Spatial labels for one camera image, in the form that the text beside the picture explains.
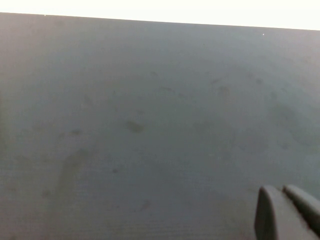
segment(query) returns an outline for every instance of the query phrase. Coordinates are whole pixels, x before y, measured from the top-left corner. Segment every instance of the gray surface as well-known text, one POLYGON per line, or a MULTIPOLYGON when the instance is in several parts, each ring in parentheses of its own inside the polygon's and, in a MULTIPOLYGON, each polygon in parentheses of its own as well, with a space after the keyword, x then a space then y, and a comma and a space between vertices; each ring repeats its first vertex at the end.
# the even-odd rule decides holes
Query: gray surface
POLYGON ((0 239, 253 240, 261 185, 320 197, 319 45, 1 14, 0 239))

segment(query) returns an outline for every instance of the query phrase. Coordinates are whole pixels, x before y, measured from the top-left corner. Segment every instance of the smudge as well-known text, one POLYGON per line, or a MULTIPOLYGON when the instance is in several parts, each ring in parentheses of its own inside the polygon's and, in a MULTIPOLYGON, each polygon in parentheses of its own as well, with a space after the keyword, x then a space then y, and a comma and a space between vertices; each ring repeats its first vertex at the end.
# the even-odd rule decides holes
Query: smudge
POLYGON ((65 25, 65 22, 62 20, 58 20, 54 22, 54 25, 57 27, 63 27, 65 25))
POLYGON ((45 130, 50 129, 52 126, 53 125, 51 123, 37 122, 32 126, 32 130, 37 133, 42 133, 45 130))
POLYGON ((143 110, 137 110, 136 113, 137 113, 138 115, 143 115, 143 114, 145 114, 145 111, 143 111, 143 110))
POLYGON ((125 123, 125 128, 134 134, 139 134, 143 132, 143 130, 145 129, 145 126, 138 124, 134 121, 127 121, 125 123))
POLYGON ((5 189, 10 193, 16 193, 18 190, 18 187, 15 183, 11 182, 5 186, 5 189))
POLYGON ((161 91, 165 91, 165 92, 176 93, 175 90, 173 90, 173 89, 170 88, 170 87, 166 87, 166 86, 161 86, 159 89, 160 89, 161 91))
POLYGON ((261 78, 255 80, 256 84, 261 85, 264 81, 261 78))
POLYGON ((94 106, 94 102, 92 101, 92 99, 87 94, 85 94, 83 96, 83 103, 84 103, 84 105, 86 105, 88 107, 93 107, 94 106))
POLYGON ((193 128, 200 134, 205 133, 213 124, 211 122, 195 122, 193 128))
POLYGON ((151 76, 153 76, 153 77, 157 77, 157 76, 158 76, 158 73, 156 73, 155 71, 151 71, 150 74, 151 74, 151 76))
POLYGON ((223 77, 214 78, 214 79, 211 81, 211 84, 212 84, 212 85, 217 84, 217 83, 221 82, 222 80, 223 80, 223 77))
POLYGON ((4 103, 0 92, 0 157, 5 153, 5 150, 7 148, 6 144, 6 127, 5 127, 5 121, 4 121, 4 103))
POLYGON ((79 136, 81 134, 82 134, 82 130, 81 129, 74 129, 74 130, 69 132, 69 136, 71 136, 71 137, 79 136))
POLYGON ((273 100, 277 100, 278 99, 278 95, 274 91, 270 93, 270 97, 273 100))
POLYGON ((178 97, 179 97, 180 99, 186 99, 186 98, 187 98, 187 96, 184 95, 184 94, 182 94, 182 93, 179 93, 179 94, 178 94, 178 97))
POLYGON ((265 133, 260 133, 256 129, 247 128, 237 136, 237 146, 248 154, 263 153, 268 149, 268 138, 265 133))
POLYGON ((287 150, 290 146, 289 143, 287 143, 287 142, 281 143, 279 145, 283 150, 287 150))
POLYGON ((64 159, 54 195, 51 198, 43 239, 50 239, 52 235, 60 234, 64 209, 70 204, 79 171, 89 157, 90 153, 81 148, 64 159))
POLYGON ((140 207, 139 212, 147 210, 151 205, 151 202, 149 200, 145 200, 142 206, 140 207))
POLYGON ((64 132, 59 133, 59 135, 58 135, 58 141, 61 141, 62 139, 64 139, 65 136, 66 136, 66 134, 65 134, 64 132))
POLYGON ((43 190, 41 193, 41 197, 43 199, 48 199, 51 197, 51 192, 49 190, 43 190))
POLYGON ((15 157, 15 159, 19 167, 22 167, 22 168, 30 167, 30 164, 31 164, 30 158, 23 155, 18 155, 15 157))
POLYGON ((228 86, 220 86, 218 88, 218 95, 221 98, 227 99, 230 95, 230 88, 228 86))

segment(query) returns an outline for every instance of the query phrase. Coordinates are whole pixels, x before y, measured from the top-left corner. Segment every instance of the dark spot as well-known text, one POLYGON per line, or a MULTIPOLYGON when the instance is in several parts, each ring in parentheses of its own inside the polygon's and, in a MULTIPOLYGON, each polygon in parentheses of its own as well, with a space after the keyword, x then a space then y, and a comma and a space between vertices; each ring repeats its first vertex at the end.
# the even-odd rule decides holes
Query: dark spot
POLYGON ((156 73, 155 71, 151 71, 150 74, 154 77, 157 77, 158 76, 158 73, 156 73))
POLYGON ((147 210, 151 205, 151 202, 149 200, 145 200, 142 206, 140 207, 139 212, 147 210))
POLYGON ((229 95, 230 95, 229 87, 228 86, 220 86, 218 88, 218 94, 219 94, 220 97, 222 97, 224 99, 228 98, 229 95))
POLYGON ((49 190, 43 190, 41 193, 41 197, 43 199, 48 199, 51 197, 51 192, 49 190))
POLYGON ((251 73, 251 72, 249 72, 249 73, 247 74, 247 77, 248 77, 249 79, 253 79, 253 78, 254 78, 254 74, 251 73))
POLYGON ((287 150, 290 146, 287 142, 281 143, 279 145, 283 150, 287 150))
POLYGON ((261 78, 257 78, 255 80, 255 82, 258 84, 258 85, 261 85, 263 83, 263 80, 261 78))
POLYGON ((57 27, 63 27, 65 25, 65 22, 62 20, 58 20, 54 22, 54 25, 56 25, 57 27))
POLYGON ((127 121, 125 123, 125 128, 134 134, 139 134, 145 129, 145 126, 138 124, 134 121, 127 121))
POLYGON ((137 110, 136 113, 137 113, 138 115, 143 115, 143 114, 145 114, 145 111, 143 111, 143 110, 137 110))
POLYGON ((278 95, 274 91, 270 93, 270 97, 273 100, 277 100, 278 99, 278 95))
POLYGON ((211 81, 211 84, 217 84, 217 83, 221 82, 222 79, 223 79, 222 77, 214 78, 214 79, 211 81))
POLYGON ((265 133, 248 128, 237 136, 237 146, 248 154, 259 154, 268 149, 265 133))
POLYGON ((173 89, 170 88, 170 87, 166 87, 166 86, 161 86, 161 87, 160 87, 160 90, 161 90, 161 91, 166 91, 166 92, 175 93, 175 90, 173 90, 173 89))
POLYGON ((179 97, 180 99, 186 99, 186 98, 187 98, 187 96, 184 95, 184 94, 182 94, 182 93, 179 93, 179 94, 178 94, 178 97, 179 97))
POLYGON ((81 129, 74 129, 71 132, 69 132, 69 136, 72 136, 72 137, 79 136, 81 134, 82 134, 81 129))

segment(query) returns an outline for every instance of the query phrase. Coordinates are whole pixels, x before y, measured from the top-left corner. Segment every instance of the stain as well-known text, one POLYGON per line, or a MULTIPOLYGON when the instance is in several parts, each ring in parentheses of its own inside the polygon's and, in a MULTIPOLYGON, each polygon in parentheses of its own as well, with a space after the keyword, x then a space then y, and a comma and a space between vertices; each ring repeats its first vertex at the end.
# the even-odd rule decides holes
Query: stain
POLYGON ((57 27, 63 27, 65 25, 65 22, 62 20, 58 20, 54 22, 54 25, 57 27))
POLYGON ((247 128, 239 133, 236 145, 248 154, 263 153, 269 147, 266 133, 253 128, 247 128))
POLYGON ((88 107, 94 106, 94 102, 92 101, 91 97, 89 97, 87 94, 83 96, 83 103, 88 107))
POLYGON ((134 121, 127 121, 125 123, 125 128, 134 134, 139 134, 143 132, 143 130, 145 129, 145 126, 138 124, 134 121))
POLYGON ((214 78, 214 79, 211 81, 211 84, 212 84, 212 85, 217 84, 217 83, 221 82, 222 80, 223 80, 223 77, 214 78))
POLYGON ((15 183, 11 182, 5 186, 5 190, 7 190, 10 193, 16 193, 18 191, 18 187, 15 183))
POLYGON ((153 76, 153 77, 158 77, 158 73, 156 73, 155 71, 151 71, 150 74, 151 74, 151 76, 153 76))
POLYGON ((147 210, 151 206, 151 202, 149 200, 145 200, 142 206, 139 209, 139 212, 147 210))
POLYGON ((64 132, 59 133, 58 135, 58 140, 61 141, 62 139, 64 139, 66 137, 66 134, 64 132))
POLYGON ((143 114, 145 114, 145 111, 143 111, 143 110, 137 110, 136 113, 137 113, 138 115, 143 115, 143 114))
POLYGON ((184 95, 183 93, 179 93, 178 94, 178 98, 180 99, 187 99, 188 97, 186 95, 184 95))
POLYGON ((270 93, 270 98, 273 100, 277 100, 278 99, 278 95, 273 91, 270 93))
POLYGON ((218 88, 218 95, 223 99, 227 99, 230 95, 230 88, 228 86, 220 86, 218 88))
POLYGON ((258 84, 258 85, 262 85, 262 83, 264 82, 261 78, 257 78, 256 80, 255 80, 255 82, 256 82, 256 84, 258 84))
POLYGON ((18 155, 15 157, 15 160, 17 161, 17 164, 19 167, 25 168, 30 167, 31 159, 24 156, 24 155, 18 155))
POLYGON ((290 147, 289 143, 287 142, 280 143, 279 145, 283 150, 287 150, 290 147))
POLYGON ((171 87, 161 86, 159 89, 160 89, 161 91, 171 92, 171 93, 173 93, 173 94, 176 93, 176 91, 173 90, 171 87))
POLYGON ((4 114, 5 114, 5 109, 4 109, 4 101, 2 99, 2 95, 0 92, 0 157, 5 153, 5 150, 7 149, 7 144, 6 144, 6 126, 5 126, 5 120, 4 120, 4 114))
POLYGON ((81 148, 64 159, 54 194, 51 197, 43 239, 55 239, 60 234, 59 229, 63 225, 64 210, 70 207, 77 176, 91 154, 81 148))
POLYGON ((43 199, 48 199, 51 197, 51 192, 49 190, 43 190, 41 193, 41 197, 43 199))
POLYGON ((69 136, 71 136, 71 137, 80 136, 81 134, 82 134, 82 130, 81 129, 74 129, 74 130, 69 132, 69 136))
POLYGON ((275 125, 287 130, 306 150, 319 151, 320 129, 291 107, 277 103, 269 109, 269 118, 275 125))

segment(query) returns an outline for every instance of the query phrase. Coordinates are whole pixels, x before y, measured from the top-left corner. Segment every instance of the gray plastic object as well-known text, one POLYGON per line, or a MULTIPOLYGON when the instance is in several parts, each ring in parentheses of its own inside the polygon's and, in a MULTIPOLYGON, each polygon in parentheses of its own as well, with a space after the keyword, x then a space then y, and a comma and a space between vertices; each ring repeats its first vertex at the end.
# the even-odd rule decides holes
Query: gray plastic object
POLYGON ((254 229, 257 240, 319 240, 293 201, 273 186, 259 190, 254 229))
POLYGON ((309 227, 320 237, 320 201, 294 185, 283 187, 283 192, 291 199, 309 227))

